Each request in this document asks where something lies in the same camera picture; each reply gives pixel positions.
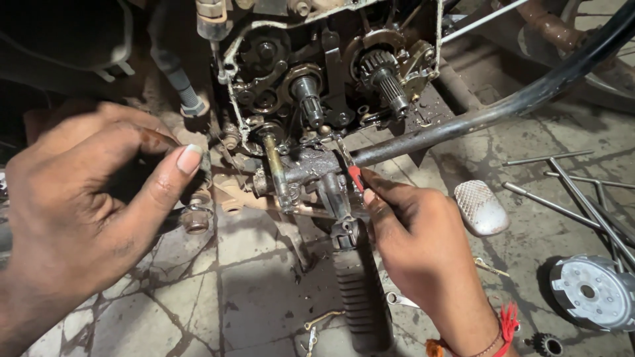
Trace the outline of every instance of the black frame tube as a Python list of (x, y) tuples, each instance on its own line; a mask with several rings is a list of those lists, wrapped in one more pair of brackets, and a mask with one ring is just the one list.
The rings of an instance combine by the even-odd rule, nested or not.
[(635, 36), (635, 0), (628, 0), (579, 50), (559, 66), (518, 92), (480, 111), (468, 112), (430, 126), (351, 152), (356, 165), (370, 166), (425, 149), (474, 131), (489, 128), (507, 116), (536, 109), (572, 82), (588, 74)]

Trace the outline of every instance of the spanner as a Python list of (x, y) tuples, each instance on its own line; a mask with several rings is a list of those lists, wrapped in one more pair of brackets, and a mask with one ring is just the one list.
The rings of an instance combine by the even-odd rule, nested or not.
[(386, 293), (386, 301), (390, 305), (405, 305), (405, 306), (410, 306), (410, 307), (415, 307), (417, 309), (421, 309), (421, 307), (419, 307), (419, 305), (417, 305), (414, 302), (412, 302), (412, 300), (410, 300), (409, 298), (403, 297), (403, 296), (399, 295), (398, 293), (394, 293), (394, 292), (387, 292)]

